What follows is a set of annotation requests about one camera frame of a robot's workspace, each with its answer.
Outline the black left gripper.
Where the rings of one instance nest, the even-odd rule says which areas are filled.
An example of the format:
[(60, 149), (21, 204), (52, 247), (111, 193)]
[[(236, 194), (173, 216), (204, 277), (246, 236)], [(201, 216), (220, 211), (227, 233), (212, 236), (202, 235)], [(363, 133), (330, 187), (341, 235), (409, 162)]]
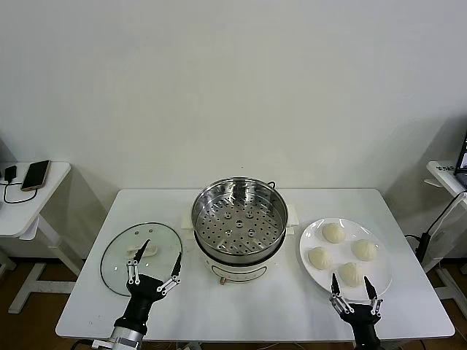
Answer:
[(147, 331), (147, 320), (153, 303), (163, 299), (163, 295), (167, 295), (181, 282), (181, 252), (178, 254), (168, 281), (162, 282), (151, 276), (139, 275), (139, 262), (149, 242), (150, 239), (147, 239), (142, 247), (136, 251), (134, 258), (126, 264), (128, 272), (126, 286), (131, 298), (124, 314), (115, 321), (114, 327), (123, 327), (133, 331)]

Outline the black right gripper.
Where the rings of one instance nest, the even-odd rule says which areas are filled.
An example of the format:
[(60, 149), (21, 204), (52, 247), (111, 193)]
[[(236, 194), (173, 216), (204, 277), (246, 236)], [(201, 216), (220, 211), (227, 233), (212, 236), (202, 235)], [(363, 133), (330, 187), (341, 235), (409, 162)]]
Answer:
[(370, 305), (349, 304), (342, 296), (335, 273), (332, 273), (331, 296), (329, 301), (341, 319), (349, 324), (355, 340), (355, 349), (381, 349), (381, 340), (377, 337), (375, 324), (381, 319), (380, 306), (383, 299), (377, 295), (377, 291), (367, 276), (364, 276), (366, 292)]

